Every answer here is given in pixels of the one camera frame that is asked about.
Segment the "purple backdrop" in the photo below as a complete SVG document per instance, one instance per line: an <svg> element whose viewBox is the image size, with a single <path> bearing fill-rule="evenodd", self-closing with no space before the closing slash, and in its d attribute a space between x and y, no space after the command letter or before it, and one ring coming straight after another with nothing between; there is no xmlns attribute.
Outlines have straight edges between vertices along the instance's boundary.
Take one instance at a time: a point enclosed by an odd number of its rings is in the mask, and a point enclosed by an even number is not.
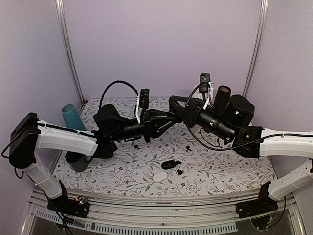
<svg viewBox="0 0 313 235"><path fill-rule="evenodd" d="M268 18L248 99L253 124L291 131L313 130L313 4L269 1ZM278 176L305 159L272 157ZM313 184L294 193L308 235L313 235Z"/></svg>
<svg viewBox="0 0 313 235"><path fill-rule="evenodd" d="M153 96L188 95L209 72L234 94L243 90L261 1L68 0L71 46L86 98L112 81ZM115 85L108 97L134 93Z"/></svg>
<svg viewBox="0 0 313 235"><path fill-rule="evenodd" d="M0 1L0 149L28 112L63 125L61 107L78 105L59 29L55 1ZM49 166L54 151L44 151ZM0 234L17 235L33 184L16 178L0 158Z"/></svg>

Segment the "cup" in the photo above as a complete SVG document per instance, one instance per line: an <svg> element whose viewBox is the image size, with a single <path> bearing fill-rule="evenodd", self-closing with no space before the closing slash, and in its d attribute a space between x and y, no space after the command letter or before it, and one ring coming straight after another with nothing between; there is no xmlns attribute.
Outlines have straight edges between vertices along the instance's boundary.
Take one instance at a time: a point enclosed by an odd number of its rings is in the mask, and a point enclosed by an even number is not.
<svg viewBox="0 0 313 235"><path fill-rule="evenodd" d="M76 108L72 104L68 104L62 108L62 116L67 128L86 131Z"/></svg>
<svg viewBox="0 0 313 235"><path fill-rule="evenodd" d="M87 160L87 157L84 154L67 152L65 155L65 160L72 170L76 172L83 172L87 169L88 164L91 162L92 158Z"/></svg>

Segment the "leaf pattern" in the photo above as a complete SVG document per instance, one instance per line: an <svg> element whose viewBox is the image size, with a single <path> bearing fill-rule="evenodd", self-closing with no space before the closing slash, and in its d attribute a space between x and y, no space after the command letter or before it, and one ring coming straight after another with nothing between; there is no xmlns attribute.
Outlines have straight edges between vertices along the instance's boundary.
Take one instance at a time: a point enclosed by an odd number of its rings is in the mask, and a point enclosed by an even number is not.
<svg viewBox="0 0 313 235"><path fill-rule="evenodd" d="M110 98L123 117L133 118L135 98ZM98 129L93 115L98 111L99 99L90 99L81 114L89 130ZM149 108L168 110L167 98L150 98ZM193 132L202 139L200 128ZM217 138L202 131L206 141L216 145ZM179 160L180 165L167 170L168 179L155 183L154 174L163 171L161 164ZM84 172L74 172L61 154L54 176L65 187L95 193L144 197L188 197L216 195L257 189L261 184L276 179L267 157L248 159L233 151L217 152L202 147L189 134L183 123L176 124L158 139L146 143L143 138L121 142L109 159L92 159Z"/></svg>

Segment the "black cable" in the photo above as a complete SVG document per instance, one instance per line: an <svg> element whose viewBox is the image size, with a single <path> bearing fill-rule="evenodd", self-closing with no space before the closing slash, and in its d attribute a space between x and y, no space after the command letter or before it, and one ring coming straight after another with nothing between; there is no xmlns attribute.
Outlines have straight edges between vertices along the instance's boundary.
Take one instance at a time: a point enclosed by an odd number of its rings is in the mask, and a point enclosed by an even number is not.
<svg viewBox="0 0 313 235"><path fill-rule="evenodd" d="M202 135L202 131L201 131L201 130L199 131L199 133L200 133L202 139L203 139L205 142L207 142L207 143L208 143L209 145L211 145L212 147L215 147L215 148L220 147L220 137L217 138L216 142L217 142L218 145L215 146L215 145L211 144L209 141L207 141L207 140L204 138L204 136Z"/></svg>
<svg viewBox="0 0 313 235"><path fill-rule="evenodd" d="M128 82L120 81L120 80L114 81L114 82L110 83L110 84L105 88L105 90L103 91L103 94L102 94L101 99L100 99L99 110L100 110L100 108L101 108L101 106L102 106L103 98L104 98L104 95L106 94L107 90L108 90L111 86L113 86L114 84L116 84L116 83L122 83L122 84L124 84L124 85L126 85L126 86L129 86L129 87L136 93L137 96L139 95L137 89L136 89L135 87L133 87L133 85L129 84Z"/></svg>
<svg viewBox="0 0 313 235"><path fill-rule="evenodd" d="M204 102L206 102L205 93L202 93L202 99L203 99Z"/></svg>
<svg viewBox="0 0 313 235"><path fill-rule="evenodd" d="M17 173L17 171L16 171L16 167L14 168L14 173L15 173L15 175L16 175L16 177L18 177L20 180L23 178L23 176L24 176L24 172L22 172L22 174L21 174L21 176L19 176L18 175L18 173Z"/></svg>
<svg viewBox="0 0 313 235"><path fill-rule="evenodd" d="M278 224L279 221L281 221L281 219L282 219L283 216L284 216L285 210L286 210L286 196L284 196L284 199L285 199L285 202L284 202L284 209L283 209L283 212L282 212L282 214L280 215L279 219L276 221L276 223L273 224L273 225L269 225L269 226L268 226L267 228L265 228L265 229L258 229L258 230L267 230L267 229L270 229L270 228L274 227L276 224Z"/></svg>
<svg viewBox="0 0 313 235"><path fill-rule="evenodd" d="M208 96L209 96L210 105L212 106L213 110L214 110L218 115L221 115L220 112L214 107L214 104L213 104L213 102L212 102L210 93L208 94Z"/></svg>
<svg viewBox="0 0 313 235"><path fill-rule="evenodd" d="M195 89L191 92L191 94L189 95L188 99L187 99L187 102L186 102L186 107L189 106L189 102L192 98L192 96L194 95L194 93L196 92L196 90L203 84L208 84L208 86L210 86L210 84L208 82L201 82L198 86L195 87ZM268 135L268 136L264 136L264 137L261 137L257 140L253 140L253 141L250 141L248 143L245 143L245 144L242 144L242 145L238 145L236 147L231 147L231 148L212 148L208 145L206 145L205 143L203 143L201 140L199 140L197 138L197 136L191 131L190 127L188 126L187 124L187 118L186 118L186 108L184 109L184 112L183 112L183 120L184 120L184 123L188 129L188 131L190 132L190 134L195 138L196 141L198 141L203 147L205 148L208 148L210 150L213 150L213 151L228 151L228 150L233 150L233 149L236 149L236 148L240 148L240 147L243 147L243 146L246 146L246 145L249 145L249 144L252 144L252 143L255 143L255 142L258 142L258 141L261 141L261 140L264 140L264 139L267 139L267 138L271 138L271 137L276 137L276 136L298 136L298 137L313 137L313 135L303 135L303 134L293 134L293 133L286 133L286 134L272 134L272 135Z"/></svg>

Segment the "teal cup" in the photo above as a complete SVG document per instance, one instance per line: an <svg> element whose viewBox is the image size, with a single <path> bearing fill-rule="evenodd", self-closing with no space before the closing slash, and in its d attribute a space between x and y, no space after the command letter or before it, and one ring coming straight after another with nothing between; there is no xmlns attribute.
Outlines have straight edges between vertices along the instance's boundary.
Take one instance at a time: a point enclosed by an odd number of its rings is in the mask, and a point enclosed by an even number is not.
<svg viewBox="0 0 313 235"><path fill-rule="evenodd" d="M62 108L62 116L67 128L86 131L76 108L72 104L68 104Z"/></svg>

